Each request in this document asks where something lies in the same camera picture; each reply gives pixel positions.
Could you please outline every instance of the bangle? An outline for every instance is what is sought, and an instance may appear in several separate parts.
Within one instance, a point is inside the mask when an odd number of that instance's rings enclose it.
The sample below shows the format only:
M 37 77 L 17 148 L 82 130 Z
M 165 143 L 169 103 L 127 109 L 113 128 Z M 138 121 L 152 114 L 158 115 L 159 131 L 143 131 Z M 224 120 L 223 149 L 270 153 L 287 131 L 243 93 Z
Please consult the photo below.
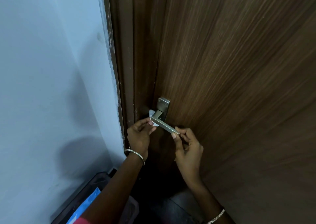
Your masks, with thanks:
M 126 152 L 126 151 L 128 151 L 128 152 L 130 152 L 130 153 L 135 153 L 136 155 L 138 155 L 138 156 L 141 158 L 141 160 L 144 162 L 143 166 L 145 165 L 145 160 L 144 160 L 144 158 L 143 158 L 139 153 L 137 153 L 136 151 L 133 151 L 133 150 L 131 150 L 131 149 L 125 149 L 125 152 Z
M 213 220 L 209 221 L 207 224 L 212 224 L 212 223 L 214 223 L 218 218 L 220 218 L 220 217 L 224 214 L 224 212 L 225 212 L 225 209 L 223 209 L 223 210 L 221 211 L 221 213 L 218 214 L 217 217 L 215 217 Z

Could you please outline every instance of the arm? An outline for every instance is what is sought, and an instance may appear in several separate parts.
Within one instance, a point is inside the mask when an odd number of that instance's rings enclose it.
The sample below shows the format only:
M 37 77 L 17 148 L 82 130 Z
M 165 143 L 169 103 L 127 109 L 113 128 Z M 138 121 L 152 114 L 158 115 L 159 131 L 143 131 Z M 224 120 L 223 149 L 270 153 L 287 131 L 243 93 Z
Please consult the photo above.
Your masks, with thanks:
M 149 135 L 156 129 L 149 120 L 150 118 L 142 119 L 127 130 L 131 149 L 145 160 L 148 157 Z M 130 153 L 81 218 L 91 224 L 117 223 L 142 165 L 140 157 Z
M 176 144 L 176 163 L 181 172 L 181 175 L 186 182 L 188 188 L 192 191 L 201 210 L 204 213 L 206 221 L 211 221 L 217 217 L 223 207 L 216 201 L 215 197 L 207 189 L 200 178 L 199 169 L 203 153 L 203 146 L 200 145 L 192 130 L 189 128 L 180 129 L 180 136 L 189 144 L 183 149 L 182 140 L 178 134 L 172 133 L 172 138 Z M 233 224 L 234 221 L 230 218 L 227 212 L 216 220 L 217 224 Z

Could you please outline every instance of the right hand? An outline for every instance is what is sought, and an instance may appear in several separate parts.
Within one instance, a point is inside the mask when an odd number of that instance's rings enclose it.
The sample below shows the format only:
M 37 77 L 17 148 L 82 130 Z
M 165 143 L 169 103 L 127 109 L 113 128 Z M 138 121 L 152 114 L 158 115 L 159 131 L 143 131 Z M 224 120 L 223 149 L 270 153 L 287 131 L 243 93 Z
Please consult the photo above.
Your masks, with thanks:
M 190 128 L 178 128 L 176 130 L 180 136 L 189 143 L 189 146 L 183 149 L 182 140 L 178 134 L 172 133 L 172 138 L 176 144 L 176 163 L 180 173 L 190 189 L 201 183 L 200 162 L 203 153 L 203 146 L 200 145 L 194 133 Z

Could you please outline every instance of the metal door handle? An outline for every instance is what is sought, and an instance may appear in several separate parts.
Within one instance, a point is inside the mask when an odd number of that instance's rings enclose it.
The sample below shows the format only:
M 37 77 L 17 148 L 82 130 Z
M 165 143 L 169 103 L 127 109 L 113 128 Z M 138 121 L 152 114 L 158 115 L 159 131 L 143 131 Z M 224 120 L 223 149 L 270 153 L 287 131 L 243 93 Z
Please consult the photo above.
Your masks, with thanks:
M 169 103 L 170 101 L 165 99 L 165 98 L 158 98 L 157 102 L 157 111 L 155 114 L 152 115 L 150 118 L 152 122 L 156 123 L 160 127 L 162 127 L 164 130 L 170 132 L 170 133 L 176 133 L 180 135 L 180 133 L 174 129 L 173 127 L 169 126 L 167 123 L 164 122 L 166 119 L 167 113 L 168 113 L 168 108 L 169 108 Z

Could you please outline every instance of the left hand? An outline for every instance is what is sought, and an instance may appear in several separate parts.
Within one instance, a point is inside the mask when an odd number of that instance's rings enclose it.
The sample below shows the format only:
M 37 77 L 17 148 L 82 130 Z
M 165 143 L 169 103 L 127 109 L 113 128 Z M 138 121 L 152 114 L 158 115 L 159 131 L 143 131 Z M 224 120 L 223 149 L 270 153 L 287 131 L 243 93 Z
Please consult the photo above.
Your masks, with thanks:
M 139 153 L 144 160 L 148 157 L 149 135 L 156 130 L 150 117 L 135 122 L 127 129 L 127 139 L 131 149 Z

